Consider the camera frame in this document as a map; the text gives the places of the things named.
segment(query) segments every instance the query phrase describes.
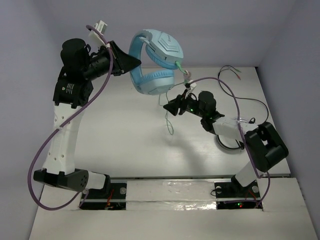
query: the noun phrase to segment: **headphones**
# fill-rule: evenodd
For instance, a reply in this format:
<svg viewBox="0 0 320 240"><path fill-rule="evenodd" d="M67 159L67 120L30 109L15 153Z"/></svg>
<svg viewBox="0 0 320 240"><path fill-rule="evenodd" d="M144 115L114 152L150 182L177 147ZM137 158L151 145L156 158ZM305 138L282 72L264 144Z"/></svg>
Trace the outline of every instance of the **headphones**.
<svg viewBox="0 0 320 240"><path fill-rule="evenodd" d="M181 64L184 53L180 44L172 36L154 29L144 29L133 37L129 55L136 59L141 58L143 44L149 58L165 70L142 74L141 66L130 71L135 89L146 95L160 95L168 92L175 84L174 71L178 68L176 62Z"/></svg>

